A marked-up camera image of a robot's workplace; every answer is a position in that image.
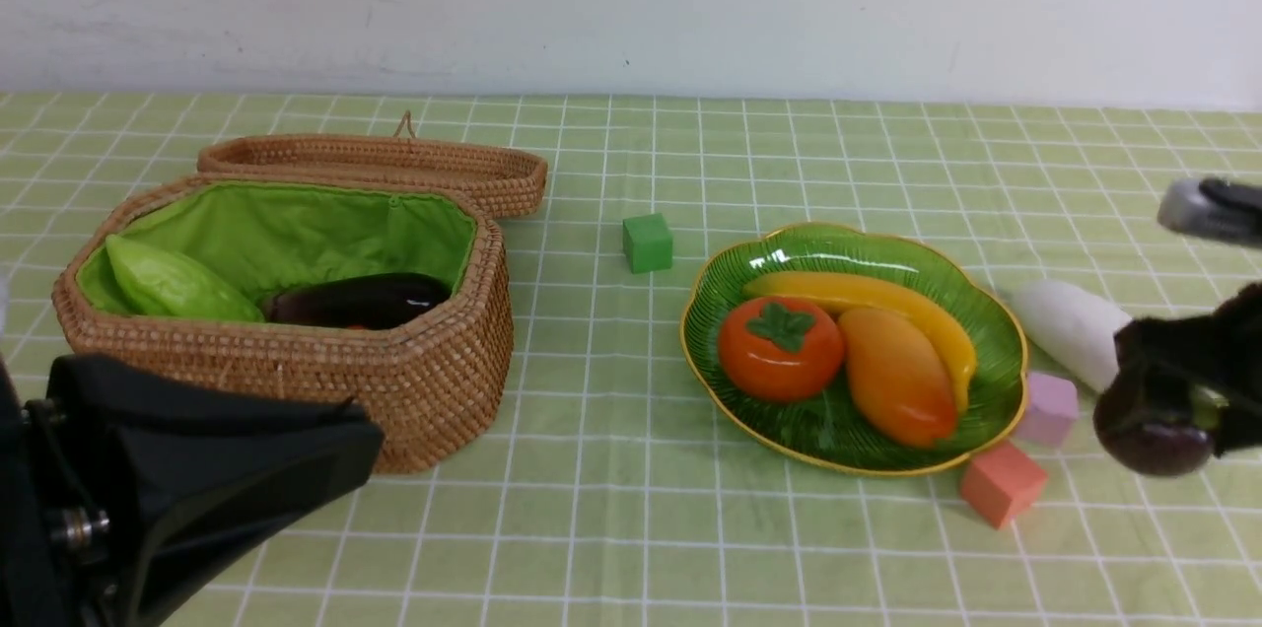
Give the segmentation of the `right gripper own finger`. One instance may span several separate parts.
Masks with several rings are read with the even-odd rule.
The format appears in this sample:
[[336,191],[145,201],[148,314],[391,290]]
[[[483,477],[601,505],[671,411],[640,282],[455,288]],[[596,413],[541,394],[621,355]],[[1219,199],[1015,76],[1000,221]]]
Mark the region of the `right gripper own finger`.
[[1249,284],[1205,315],[1136,318],[1114,336],[1119,371],[1160,368],[1217,401],[1214,459],[1259,448],[1259,284]]

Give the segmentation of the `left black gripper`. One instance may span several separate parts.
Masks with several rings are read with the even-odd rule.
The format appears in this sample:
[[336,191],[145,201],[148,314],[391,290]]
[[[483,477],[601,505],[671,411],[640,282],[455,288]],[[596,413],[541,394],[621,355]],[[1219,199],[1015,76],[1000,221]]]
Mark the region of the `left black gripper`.
[[362,487],[384,431],[353,397],[198,387],[101,355],[3,378],[3,623],[158,626],[220,573]]

